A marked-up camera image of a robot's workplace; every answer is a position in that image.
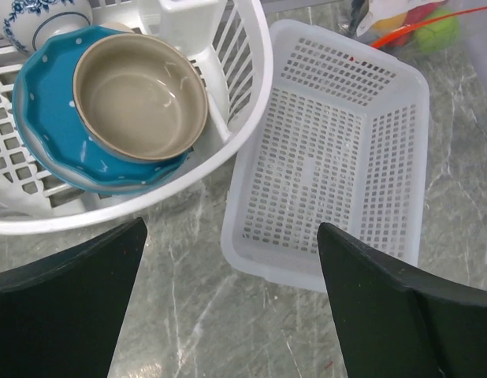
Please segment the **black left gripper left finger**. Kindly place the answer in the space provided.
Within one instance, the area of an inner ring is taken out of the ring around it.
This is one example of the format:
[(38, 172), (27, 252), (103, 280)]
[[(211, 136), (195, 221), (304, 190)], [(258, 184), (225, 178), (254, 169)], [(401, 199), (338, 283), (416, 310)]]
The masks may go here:
[(146, 238), (137, 218), (0, 272), (0, 377), (106, 377)]

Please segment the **clear zip top bag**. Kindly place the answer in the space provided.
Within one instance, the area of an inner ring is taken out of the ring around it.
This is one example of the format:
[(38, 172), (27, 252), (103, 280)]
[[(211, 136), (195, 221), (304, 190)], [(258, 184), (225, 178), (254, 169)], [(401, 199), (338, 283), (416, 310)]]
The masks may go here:
[(340, 30), (397, 57), (432, 54), (487, 35), (487, 1), (352, 1)]

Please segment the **green fake lime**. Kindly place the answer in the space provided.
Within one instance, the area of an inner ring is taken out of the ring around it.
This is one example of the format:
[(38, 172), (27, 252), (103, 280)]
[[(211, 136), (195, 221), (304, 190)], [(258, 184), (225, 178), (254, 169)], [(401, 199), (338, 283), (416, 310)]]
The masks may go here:
[(418, 28), (413, 34), (413, 45), (419, 52), (429, 54), (453, 44), (459, 33), (459, 19), (451, 16)]

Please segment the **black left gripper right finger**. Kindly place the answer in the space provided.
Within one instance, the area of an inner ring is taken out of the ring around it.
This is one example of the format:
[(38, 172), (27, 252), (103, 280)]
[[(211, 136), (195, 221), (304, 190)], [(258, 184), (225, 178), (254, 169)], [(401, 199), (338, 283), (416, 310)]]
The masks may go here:
[(317, 233), (350, 377), (487, 377), (487, 291), (388, 256), (330, 223)]

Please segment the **yellow fake lemon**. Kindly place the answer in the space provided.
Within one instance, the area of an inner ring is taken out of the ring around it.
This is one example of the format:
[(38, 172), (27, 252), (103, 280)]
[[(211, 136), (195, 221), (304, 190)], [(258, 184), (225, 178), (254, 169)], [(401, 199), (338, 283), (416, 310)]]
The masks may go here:
[(407, 18), (407, 12), (395, 15), (393, 17), (379, 20), (372, 25), (371, 29), (378, 35), (387, 35), (401, 28)]

